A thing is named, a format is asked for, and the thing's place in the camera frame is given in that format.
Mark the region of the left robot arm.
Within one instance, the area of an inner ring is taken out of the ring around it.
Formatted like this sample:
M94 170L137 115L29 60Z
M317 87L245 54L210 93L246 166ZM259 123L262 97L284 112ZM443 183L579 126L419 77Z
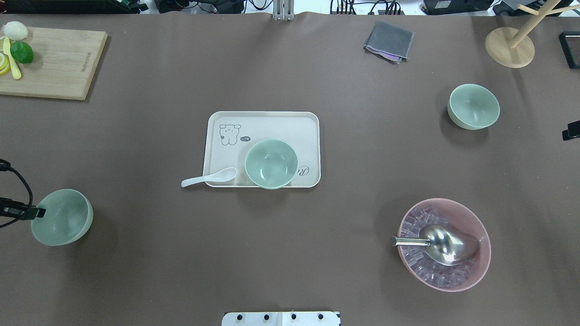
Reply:
M44 218L46 209L33 205L33 193L29 184L25 181L23 176L12 167L12 164L4 159L0 159L0 171L14 173L27 190L29 196L28 202L15 201L6 197L0 198L0 216L12 219L1 224L0 227L7 227L17 221L33 221L35 219Z

